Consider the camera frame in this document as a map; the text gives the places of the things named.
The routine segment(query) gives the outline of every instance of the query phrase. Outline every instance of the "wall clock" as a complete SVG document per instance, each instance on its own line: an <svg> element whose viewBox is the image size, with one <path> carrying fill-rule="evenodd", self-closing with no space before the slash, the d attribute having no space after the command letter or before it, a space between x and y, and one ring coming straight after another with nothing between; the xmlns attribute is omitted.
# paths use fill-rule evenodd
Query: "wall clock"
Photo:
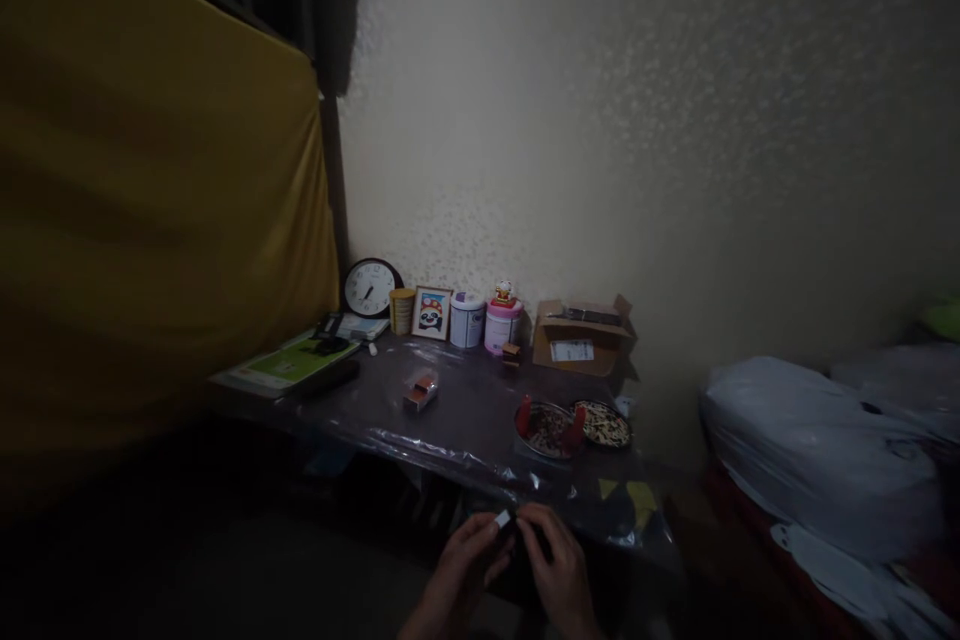
<svg viewBox="0 0 960 640"><path fill-rule="evenodd" d="M343 281L343 299L350 312L364 318L386 317L390 291L403 287L393 265L379 258L361 260Z"/></svg>

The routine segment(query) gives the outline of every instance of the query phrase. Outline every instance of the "picture frame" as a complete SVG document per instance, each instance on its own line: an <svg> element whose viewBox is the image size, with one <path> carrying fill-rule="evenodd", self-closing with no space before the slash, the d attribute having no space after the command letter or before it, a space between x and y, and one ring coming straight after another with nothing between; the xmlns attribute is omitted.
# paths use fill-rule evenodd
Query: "picture frame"
<svg viewBox="0 0 960 640"><path fill-rule="evenodd" d="M419 337L446 342L450 337L450 300L453 290L417 285L413 298L410 332Z"/></svg>

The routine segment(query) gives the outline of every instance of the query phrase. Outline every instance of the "desk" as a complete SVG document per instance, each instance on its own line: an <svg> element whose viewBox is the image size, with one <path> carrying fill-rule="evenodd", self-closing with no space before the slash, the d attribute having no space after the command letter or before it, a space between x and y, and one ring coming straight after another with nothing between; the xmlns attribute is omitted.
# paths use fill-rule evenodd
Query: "desk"
<svg viewBox="0 0 960 640"><path fill-rule="evenodd" d="M639 449L606 451L591 446L567 463L533 454L516 439L513 418L523 396L562 407L592 398L612 403L601 378L533 365L504 367L484 348L461 350L447 343L387 332L371 357L361 349L360 376L322 398L276 402L233 394L229 415L270 425L306 440L333 436L383 457L410 463L466 487L503 499L535 500L601 542L636 551L670 570L680 567L662 512L637 526L628 483L648 482ZM403 407L403 393L420 369L440 375L437 398L421 412ZM607 490L604 498L600 480ZM657 504L662 502L657 497Z"/></svg>

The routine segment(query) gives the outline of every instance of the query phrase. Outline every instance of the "person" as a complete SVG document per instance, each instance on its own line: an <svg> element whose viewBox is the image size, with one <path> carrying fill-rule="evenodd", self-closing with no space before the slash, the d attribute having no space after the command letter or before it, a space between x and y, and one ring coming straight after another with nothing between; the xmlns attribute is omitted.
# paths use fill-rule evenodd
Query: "person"
<svg viewBox="0 0 960 640"><path fill-rule="evenodd" d="M500 529L495 517L494 513L477 513L450 536L397 640L438 640L466 634L484 590L510 565L514 537L491 557ZM593 614L583 548L573 533L553 510L535 503L517 511L517 526L551 624L564 640L602 640ZM552 562L544 557L534 526L543 531Z"/></svg>

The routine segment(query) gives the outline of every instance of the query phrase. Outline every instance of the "white canister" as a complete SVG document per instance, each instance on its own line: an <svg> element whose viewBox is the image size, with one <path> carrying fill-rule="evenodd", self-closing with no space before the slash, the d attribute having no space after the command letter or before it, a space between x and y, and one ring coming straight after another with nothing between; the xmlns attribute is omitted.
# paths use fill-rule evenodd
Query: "white canister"
<svg viewBox="0 0 960 640"><path fill-rule="evenodd" d="M476 347L483 334L486 302L473 293L457 293L450 300L450 342L457 347Z"/></svg>
<svg viewBox="0 0 960 640"><path fill-rule="evenodd" d="M517 340L517 328L520 327L522 313L523 303L519 300L509 308L496 305L493 300L487 303L487 336L483 340L484 347L494 355L503 355L503 346Z"/></svg>

